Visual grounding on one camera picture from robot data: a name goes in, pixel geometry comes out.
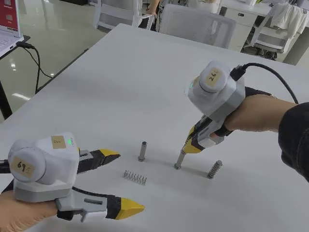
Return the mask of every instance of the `hand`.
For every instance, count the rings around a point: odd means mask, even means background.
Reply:
[[[155,9],[154,10],[152,8],[147,9],[147,14],[154,15],[156,17]]]
[[[0,195],[0,231],[21,232],[57,214],[54,201],[26,203],[15,200],[12,191]]]
[[[253,95],[245,98],[242,104],[225,120],[228,130],[275,131],[284,113],[296,104],[267,95]]]

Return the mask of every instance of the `sleeve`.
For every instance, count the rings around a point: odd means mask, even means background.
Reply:
[[[288,110],[279,125],[282,161],[309,182],[309,102]]]

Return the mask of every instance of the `metal rod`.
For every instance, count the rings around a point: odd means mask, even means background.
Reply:
[[[219,171],[219,169],[223,166],[222,161],[218,160],[217,162],[215,162],[215,164],[213,165],[213,167],[211,168],[211,170],[209,171],[207,177],[209,179],[213,179],[214,176],[217,174],[217,172]]]
[[[145,141],[142,142],[141,148],[140,148],[140,156],[138,157],[140,162],[143,162],[145,160],[146,147],[147,147],[147,142],[145,142]]]
[[[185,155],[186,155],[186,153],[183,150],[181,150],[180,154],[179,154],[179,157],[178,157],[178,160],[174,164],[174,168],[175,169],[180,169],[182,167],[182,162],[183,162],[183,158],[184,158]]]

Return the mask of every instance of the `table leg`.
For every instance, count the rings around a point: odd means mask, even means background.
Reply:
[[[0,110],[2,112],[4,119],[7,119],[9,116],[12,115],[12,110],[10,108],[8,99],[6,98],[1,81],[0,81]]]

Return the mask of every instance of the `person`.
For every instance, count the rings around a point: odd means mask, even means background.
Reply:
[[[178,4],[185,5],[186,0],[151,0],[150,5],[147,8],[147,13],[154,15],[154,23],[151,27],[152,31],[159,31],[159,25],[162,20],[162,13],[166,4]],[[148,19],[143,19],[139,28],[146,28],[148,23]]]
[[[162,20],[162,13],[166,4],[178,4],[193,8],[203,9],[205,11],[216,14],[219,8],[220,0],[152,0],[147,13],[154,15],[154,23],[151,27],[152,31],[159,31]],[[148,20],[144,19],[140,25],[141,28],[146,28]]]
[[[264,94],[248,96],[224,125],[230,131],[278,132],[283,162],[309,181],[309,102],[295,104]],[[12,191],[0,195],[0,208],[6,209],[0,212],[1,232],[25,230],[57,213],[54,202],[18,202]]]

